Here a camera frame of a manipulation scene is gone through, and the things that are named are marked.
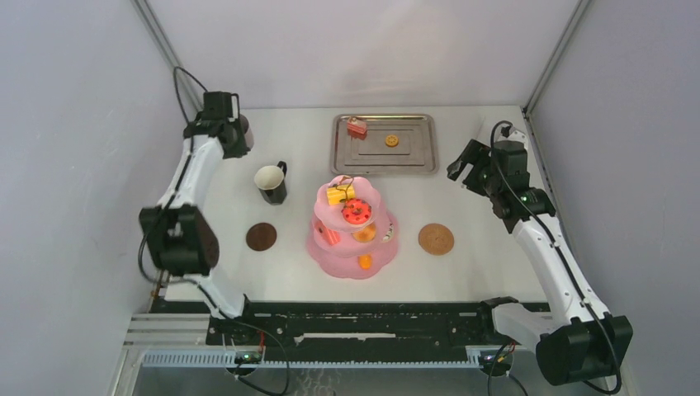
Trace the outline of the red cake slice with orange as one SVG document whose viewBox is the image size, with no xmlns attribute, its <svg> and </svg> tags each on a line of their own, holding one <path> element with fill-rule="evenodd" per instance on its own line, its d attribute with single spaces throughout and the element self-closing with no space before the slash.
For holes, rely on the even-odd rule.
<svg viewBox="0 0 700 396">
<path fill-rule="evenodd" d="M 365 139 L 367 136 L 367 123 L 357 117 L 351 117 L 346 124 L 347 133 L 354 139 Z"/>
</svg>

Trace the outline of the black cup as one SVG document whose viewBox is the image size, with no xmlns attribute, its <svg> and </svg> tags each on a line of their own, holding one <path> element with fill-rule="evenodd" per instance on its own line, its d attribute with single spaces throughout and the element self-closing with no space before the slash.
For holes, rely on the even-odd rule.
<svg viewBox="0 0 700 396">
<path fill-rule="evenodd" d="M 286 199 L 286 173 L 286 162 L 279 161 L 277 165 L 261 167 L 254 175 L 253 182 L 269 205 L 281 205 Z"/>
</svg>

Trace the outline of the yellow cake slice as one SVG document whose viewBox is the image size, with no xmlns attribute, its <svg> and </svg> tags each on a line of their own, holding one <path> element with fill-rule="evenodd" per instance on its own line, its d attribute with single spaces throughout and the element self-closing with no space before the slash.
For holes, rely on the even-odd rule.
<svg viewBox="0 0 700 396">
<path fill-rule="evenodd" d="M 352 184 L 337 184 L 329 186 L 326 190 L 329 205 L 341 205 L 356 198 L 356 192 Z"/>
</svg>

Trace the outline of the red layered cake slice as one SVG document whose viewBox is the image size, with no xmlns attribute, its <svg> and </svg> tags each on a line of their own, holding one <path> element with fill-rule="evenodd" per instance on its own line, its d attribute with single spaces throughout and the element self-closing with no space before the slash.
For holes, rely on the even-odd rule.
<svg viewBox="0 0 700 396">
<path fill-rule="evenodd" d="M 318 229 L 319 233 L 329 246 L 334 246 L 340 242 L 341 238 L 339 232 L 327 228 L 323 223 L 319 225 Z"/>
</svg>

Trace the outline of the white donut with chocolate drizzle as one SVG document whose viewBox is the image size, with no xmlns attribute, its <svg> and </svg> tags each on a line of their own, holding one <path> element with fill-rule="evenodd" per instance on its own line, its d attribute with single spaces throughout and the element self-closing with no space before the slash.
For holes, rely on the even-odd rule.
<svg viewBox="0 0 700 396">
<path fill-rule="evenodd" d="M 394 224 L 389 223 L 389 228 L 387 229 L 385 235 L 382 238 L 383 243 L 388 243 L 392 238 L 394 234 Z"/>
</svg>

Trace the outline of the left aluminium frame post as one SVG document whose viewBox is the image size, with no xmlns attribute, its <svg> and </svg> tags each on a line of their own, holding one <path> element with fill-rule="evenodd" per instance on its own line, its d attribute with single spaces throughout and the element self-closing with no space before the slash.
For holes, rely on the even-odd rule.
<svg viewBox="0 0 700 396">
<path fill-rule="evenodd" d="M 177 55 L 177 52 L 171 40 L 168 38 L 168 34 L 163 28 L 163 25 L 150 1 L 130 0 L 130 4 L 136 10 L 137 15 L 149 34 L 149 37 L 154 42 L 156 48 L 168 66 L 169 71 L 172 72 L 176 66 L 183 67 L 180 57 Z M 195 110 L 200 110 L 202 105 L 201 87 L 182 71 L 177 72 L 176 77 L 183 102 L 186 102 Z"/>
</svg>

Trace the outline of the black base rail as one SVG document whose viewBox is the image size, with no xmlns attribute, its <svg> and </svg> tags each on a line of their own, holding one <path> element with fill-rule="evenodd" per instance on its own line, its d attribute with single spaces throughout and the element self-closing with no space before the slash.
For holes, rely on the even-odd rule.
<svg viewBox="0 0 700 396">
<path fill-rule="evenodd" d="M 264 347 L 285 363 L 462 363 L 469 347 L 500 347 L 480 302 L 250 302 L 242 317 L 210 318 L 206 343 Z"/>
</svg>

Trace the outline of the stainless steel food tongs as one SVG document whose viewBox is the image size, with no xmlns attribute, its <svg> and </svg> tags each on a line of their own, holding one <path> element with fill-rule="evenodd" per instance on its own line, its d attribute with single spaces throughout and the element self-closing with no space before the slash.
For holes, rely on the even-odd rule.
<svg viewBox="0 0 700 396">
<path fill-rule="evenodd" d="M 492 120 L 485 115 L 481 116 L 480 122 L 476 128 L 474 139 L 481 142 L 482 144 L 489 145 L 490 144 L 490 133 L 491 133 L 492 128 L 493 128 Z"/>
</svg>

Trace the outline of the round golden bread bun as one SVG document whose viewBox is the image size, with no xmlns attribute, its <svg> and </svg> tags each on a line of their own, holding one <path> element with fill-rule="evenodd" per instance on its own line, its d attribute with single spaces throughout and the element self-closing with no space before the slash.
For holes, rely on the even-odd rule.
<svg viewBox="0 0 700 396">
<path fill-rule="evenodd" d="M 369 243 L 376 238 L 376 224 L 372 223 L 365 228 L 352 233 L 352 237 L 359 243 Z"/>
</svg>

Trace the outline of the pink three-tier cake stand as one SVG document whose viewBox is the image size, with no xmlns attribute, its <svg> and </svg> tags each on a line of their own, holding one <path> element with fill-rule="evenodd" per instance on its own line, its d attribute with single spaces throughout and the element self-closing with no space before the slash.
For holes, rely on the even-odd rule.
<svg viewBox="0 0 700 396">
<path fill-rule="evenodd" d="M 352 184 L 356 198 L 365 200 L 371 205 L 372 216 L 367 223 L 362 225 L 348 224 L 341 215 L 344 204 L 328 204 L 326 190 L 329 186 L 337 184 Z M 321 223 L 327 228 L 339 232 L 341 238 L 339 243 L 334 246 L 329 246 L 326 243 L 319 233 L 318 227 Z M 376 238 L 373 241 L 359 243 L 352 237 L 353 232 L 372 223 L 376 224 Z M 394 224 L 393 238 L 388 243 L 383 243 L 382 238 L 389 228 L 389 223 Z M 365 177 L 338 176 L 322 185 L 317 191 L 306 248 L 309 255 L 328 275 L 354 280 L 368 279 L 393 261 L 397 255 L 399 250 L 398 220 L 387 209 L 380 192 Z M 357 258 L 367 254 L 372 256 L 373 263 L 370 270 L 364 271 L 358 265 Z"/>
</svg>

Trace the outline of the right aluminium frame post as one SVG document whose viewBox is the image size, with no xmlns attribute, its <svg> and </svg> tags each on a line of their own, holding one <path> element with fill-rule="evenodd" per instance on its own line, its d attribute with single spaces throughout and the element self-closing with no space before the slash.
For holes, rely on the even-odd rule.
<svg viewBox="0 0 700 396">
<path fill-rule="evenodd" d="M 553 74 L 563 59 L 565 52 L 568 50 L 570 42 L 573 40 L 576 31 L 579 29 L 579 26 L 586 16 L 590 6 L 593 4 L 593 0 L 579 0 L 576 3 L 570 18 L 566 22 L 564 30 L 556 42 L 555 48 L 546 62 L 545 68 L 543 69 L 535 84 L 535 87 L 532 90 L 532 93 L 527 100 L 527 104 L 523 107 L 523 117 L 526 120 L 532 117 L 532 113 L 541 100 Z"/>
</svg>

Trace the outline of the stainless steel serving tray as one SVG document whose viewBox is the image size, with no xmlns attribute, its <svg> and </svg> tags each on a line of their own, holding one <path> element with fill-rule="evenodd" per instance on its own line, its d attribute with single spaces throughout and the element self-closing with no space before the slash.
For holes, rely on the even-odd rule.
<svg viewBox="0 0 700 396">
<path fill-rule="evenodd" d="M 367 123 L 365 139 L 347 133 L 347 120 Z M 333 119 L 331 170 L 338 175 L 426 175 L 438 169 L 435 124 L 427 114 L 341 114 Z M 390 148 L 385 137 L 396 134 L 400 143 Z"/>
</svg>

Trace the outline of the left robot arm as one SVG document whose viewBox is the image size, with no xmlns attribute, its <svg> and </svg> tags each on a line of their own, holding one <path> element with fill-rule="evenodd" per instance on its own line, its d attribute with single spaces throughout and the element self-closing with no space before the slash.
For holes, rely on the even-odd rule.
<svg viewBox="0 0 700 396">
<path fill-rule="evenodd" d="M 246 344 L 257 336 L 258 322 L 243 313 L 246 295 L 226 286 L 215 269 L 220 244 L 201 210 L 219 164 L 241 158 L 253 147 L 239 95 L 204 92 L 202 110 L 187 122 L 182 135 L 182 155 L 168 189 L 139 213 L 143 238 L 138 258 L 149 253 L 154 267 L 172 276 L 175 284 L 199 290 L 211 316 L 228 319 L 229 337 Z"/>
</svg>

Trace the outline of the mauve cup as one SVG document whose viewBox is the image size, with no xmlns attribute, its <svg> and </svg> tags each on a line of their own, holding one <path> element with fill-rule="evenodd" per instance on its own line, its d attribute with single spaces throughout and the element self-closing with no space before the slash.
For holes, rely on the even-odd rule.
<svg viewBox="0 0 700 396">
<path fill-rule="evenodd" d="M 248 118 L 245 115 L 240 117 L 241 128 L 244 133 L 244 142 L 246 144 L 246 151 L 249 152 L 254 146 L 253 132 L 249 123 Z"/>
</svg>

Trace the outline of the orange fish-shaped cake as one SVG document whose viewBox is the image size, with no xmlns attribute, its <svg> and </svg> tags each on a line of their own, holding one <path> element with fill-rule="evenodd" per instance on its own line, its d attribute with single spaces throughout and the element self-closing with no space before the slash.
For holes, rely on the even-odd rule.
<svg viewBox="0 0 700 396">
<path fill-rule="evenodd" d="M 361 255 L 357 258 L 358 265 L 364 270 L 368 271 L 372 267 L 373 259 L 370 254 Z"/>
</svg>

